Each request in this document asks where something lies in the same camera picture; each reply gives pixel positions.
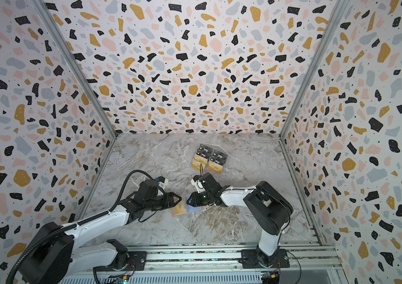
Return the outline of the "pink leather card holder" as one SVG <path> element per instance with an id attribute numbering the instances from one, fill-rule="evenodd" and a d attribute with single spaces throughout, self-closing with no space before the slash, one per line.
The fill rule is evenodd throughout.
<path id="1" fill-rule="evenodd" d="M 197 211 L 204 211 L 206 209 L 206 207 L 197 207 L 197 208 L 195 208 L 195 207 L 191 207 L 191 206 L 187 205 L 185 198 L 182 199 L 180 204 L 185 205 L 185 208 L 187 210 L 187 212 L 185 214 L 190 214 L 190 213 L 194 213 L 194 212 L 197 212 Z"/>

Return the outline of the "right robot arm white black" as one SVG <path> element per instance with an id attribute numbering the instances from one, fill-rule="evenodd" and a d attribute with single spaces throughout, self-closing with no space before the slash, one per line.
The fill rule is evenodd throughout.
<path id="1" fill-rule="evenodd" d="M 277 260 L 281 234 L 291 222 L 293 207 L 276 189 L 266 181 L 248 188 L 222 186 L 209 173 L 194 176 L 191 184 L 197 191 L 188 198 L 189 206 L 248 208 L 262 228 L 257 260 L 267 267 Z"/>

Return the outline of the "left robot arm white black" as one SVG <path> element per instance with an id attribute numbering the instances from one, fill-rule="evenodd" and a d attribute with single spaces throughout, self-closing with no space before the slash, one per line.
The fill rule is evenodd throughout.
<path id="1" fill-rule="evenodd" d="M 30 284 L 57 284 L 63 278 L 87 269 L 105 267 L 113 271 L 138 270 L 145 258 L 134 260 L 128 248 L 116 239 L 94 246 L 86 243 L 114 228 L 134 221 L 144 222 L 146 212 L 154 214 L 175 207 L 181 197 L 164 189 L 162 178 L 147 179 L 139 189 L 115 203 L 110 210 L 59 226 L 44 225 L 12 267 L 6 283 L 20 273 Z"/>

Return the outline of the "clear acrylic card tray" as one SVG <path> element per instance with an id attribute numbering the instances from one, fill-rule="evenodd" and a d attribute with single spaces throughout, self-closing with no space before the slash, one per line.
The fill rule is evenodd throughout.
<path id="1" fill-rule="evenodd" d="M 211 161 L 211 159 L 209 159 L 208 165 L 207 165 L 207 167 L 205 168 L 205 170 L 210 170 L 210 171 L 212 171 L 212 172 L 214 172 L 214 173 L 220 175 L 220 174 L 223 172 L 223 168 L 224 168 L 224 165 L 223 165 L 223 166 L 218 165 L 218 164 L 216 164 L 216 163 L 213 163 L 213 162 Z"/>

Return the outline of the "black card top right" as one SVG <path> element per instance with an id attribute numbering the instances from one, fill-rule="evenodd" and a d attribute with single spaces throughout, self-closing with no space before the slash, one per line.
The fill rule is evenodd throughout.
<path id="1" fill-rule="evenodd" d="M 213 163 L 223 166 L 226 163 L 228 155 L 218 150 L 214 150 L 210 159 Z"/>

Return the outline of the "black card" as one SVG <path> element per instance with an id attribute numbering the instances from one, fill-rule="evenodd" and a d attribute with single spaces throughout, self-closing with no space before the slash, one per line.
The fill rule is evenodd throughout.
<path id="1" fill-rule="evenodd" d="M 210 156 L 213 153 L 213 149 L 207 145 L 204 144 L 200 144 L 197 151 L 196 151 L 196 155 L 209 160 Z"/>
<path id="2" fill-rule="evenodd" d="M 226 163 L 228 155 L 218 150 L 214 150 L 210 159 L 213 163 L 223 166 Z"/>

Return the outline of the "black card top left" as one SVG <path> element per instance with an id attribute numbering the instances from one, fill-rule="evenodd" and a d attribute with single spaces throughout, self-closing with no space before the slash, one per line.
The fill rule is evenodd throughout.
<path id="1" fill-rule="evenodd" d="M 196 151 L 196 155 L 209 160 L 210 156 L 213 153 L 213 149 L 207 145 L 204 144 L 200 144 L 197 151 Z"/>

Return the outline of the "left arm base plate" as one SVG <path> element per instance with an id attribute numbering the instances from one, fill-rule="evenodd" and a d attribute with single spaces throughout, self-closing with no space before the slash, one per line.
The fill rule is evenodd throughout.
<path id="1" fill-rule="evenodd" d="M 143 271 L 146 264 L 146 258 L 146 251 L 118 253 L 110 265 L 97 267 L 97 271 L 112 273 L 131 273 Z"/>

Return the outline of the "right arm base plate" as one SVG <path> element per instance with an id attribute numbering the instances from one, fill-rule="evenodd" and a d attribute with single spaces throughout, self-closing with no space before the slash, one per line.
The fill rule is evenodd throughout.
<path id="1" fill-rule="evenodd" d="M 239 263 L 244 269 L 278 269 L 290 267 L 287 251 L 283 248 L 278 249 L 271 256 L 267 256 L 258 248 L 241 250 Z"/>

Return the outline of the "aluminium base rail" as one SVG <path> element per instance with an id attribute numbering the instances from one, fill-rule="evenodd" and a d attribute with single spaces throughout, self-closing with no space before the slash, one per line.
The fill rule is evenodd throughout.
<path id="1" fill-rule="evenodd" d="M 130 246 L 146 251 L 143 271 L 98 272 L 87 269 L 69 275 L 62 284 L 346 284 L 347 277 L 333 247 L 284 243 L 289 268 L 244 269 L 241 250 L 253 244 L 188 244 Z"/>

